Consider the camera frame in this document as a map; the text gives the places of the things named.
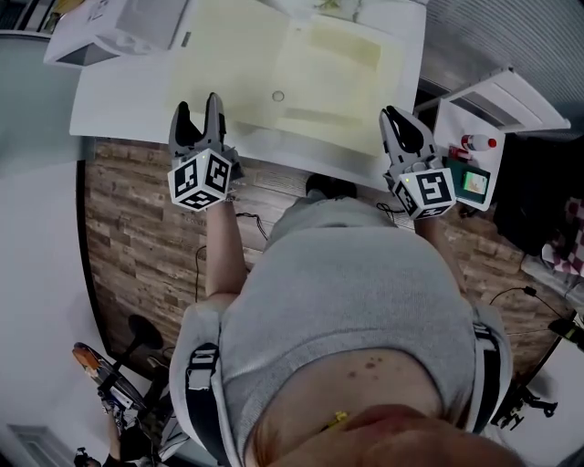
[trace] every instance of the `wooden floor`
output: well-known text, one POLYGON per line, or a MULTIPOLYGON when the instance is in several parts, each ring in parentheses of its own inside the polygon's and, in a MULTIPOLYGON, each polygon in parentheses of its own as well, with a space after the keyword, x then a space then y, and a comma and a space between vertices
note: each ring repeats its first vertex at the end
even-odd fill
MULTIPOLYGON (((298 196, 304 194, 308 173, 258 161, 244 160, 245 181, 235 192, 238 213, 259 214, 269 233, 298 196)), ((86 226, 89 261, 112 349, 123 351, 131 341, 126 324, 137 313, 162 332, 164 355, 172 354, 183 310, 194 301, 195 253, 205 244, 205 216, 170 202, 166 174, 170 156, 165 147, 135 141, 101 140, 96 160, 86 166, 86 226)), ((388 193, 360 187, 369 203, 399 206, 388 193)), ((497 235, 491 213, 460 219, 452 209, 442 219, 448 239, 463 268, 469 288, 488 302, 510 287, 533 286, 562 315, 569 315, 562 297, 520 270, 523 257, 497 235)), ((396 223, 412 223, 396 216, 396 223)), ((239 218, 245 259, 253 266, 265 240, 254 219, 239 218)), ((199 297, 204 297, 204 251, 201 252, 199 297)), ((497 298, 515 352, 516 371, 527 373, 547 352, 554 335, 547 325, 556 316, 521 291, 497 298)), ((134 363, 148 370, 137 351, 134 363)))

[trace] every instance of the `chair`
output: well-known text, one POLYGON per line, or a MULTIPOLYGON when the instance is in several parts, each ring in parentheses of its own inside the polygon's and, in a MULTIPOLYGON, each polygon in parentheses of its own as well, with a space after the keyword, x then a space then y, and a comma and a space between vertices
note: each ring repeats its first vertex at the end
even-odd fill
POLYGON ((442 99, 453 101, 464 97, 487 112, 495 106, 506 114, 507 119, 510 117, 513 123, 498 128, 504 133, 570 128, 569 120, 564 119, 512 67, 499 68, 475 83, 424 102, 414 109, 414 115, 437 106, 442 99))

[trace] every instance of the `person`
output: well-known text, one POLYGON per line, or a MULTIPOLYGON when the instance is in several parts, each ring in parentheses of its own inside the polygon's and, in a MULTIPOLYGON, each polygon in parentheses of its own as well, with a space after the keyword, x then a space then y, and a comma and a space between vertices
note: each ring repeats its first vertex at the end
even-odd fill
MULTIPOLYGON (((155 357, 147 357, 148 363, 153 368, 153 379, 144 396, 144 407, 138 412, 137 420, 145 417, 161 404, 161 395, 168 386, 168 366, 155 357)), ((157 453, 151 438, 143 431, 139 422, 124 429, 121 433, 114 417, 114 410, 108 401, 102 401, 102 405, 108 415, 109 454, 106 461, 101 464, 88 456, 85 448, 79 448, 75 457, 75 467, 122 467, 133 466, 131 461, 137 461, 144 457, 158 460, 157 453)))
POLYGON ((462 430, 480 305, 439 222, 415 221, 414 234, 355 196, 312 175, 249 275, 234 206, 207 210, 207 299, 186 310, 170 369, 183 430, 207 446, 185 371, 217 312, 222 465, 523 465, 462 430))

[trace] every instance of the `skin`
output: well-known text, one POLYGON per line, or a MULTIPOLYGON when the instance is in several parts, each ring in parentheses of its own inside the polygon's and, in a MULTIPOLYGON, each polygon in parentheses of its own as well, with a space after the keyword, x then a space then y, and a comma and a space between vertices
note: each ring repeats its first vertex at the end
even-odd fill
MULTIPOLYGON (((439 222, 418 221, 415 231, 440 253, 465 296, 464 276, 439 222)), ((207 239, 207 301, 221 312, 239 296, 247 275, 231 203, 208 210, 207 239)), ((295 373, 255 428, 265 423, 276 430, 270 463, 276 467, 523 465, 444 418, 437 390, 417 361, 399 351, 369 349, 322 358, 295 373), (336 410, 351 415, 321 432, 336 410)), ((245 466, 257 465, 248 442, 245 466)))

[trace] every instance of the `gray t-shirt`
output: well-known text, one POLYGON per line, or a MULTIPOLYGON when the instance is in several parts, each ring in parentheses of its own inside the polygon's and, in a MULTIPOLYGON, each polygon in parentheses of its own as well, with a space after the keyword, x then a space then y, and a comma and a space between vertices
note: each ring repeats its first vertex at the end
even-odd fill
MULTIPOLYGON (((301 216, 343 204, 327 203, 306 207, 301 216)), ((377 215, 369 212, 371 219, 377 215)), ((303 222, 280 234, 224 314, 224 398, 240 458, 286 380, 338 352, 406 352, 431 375, 446 411, 472 393, 473 312, 442 257, 414 233, 381 226, 382 217, 360 227, 339 227, 335 217, 326 222, 335 227, 303 222)))

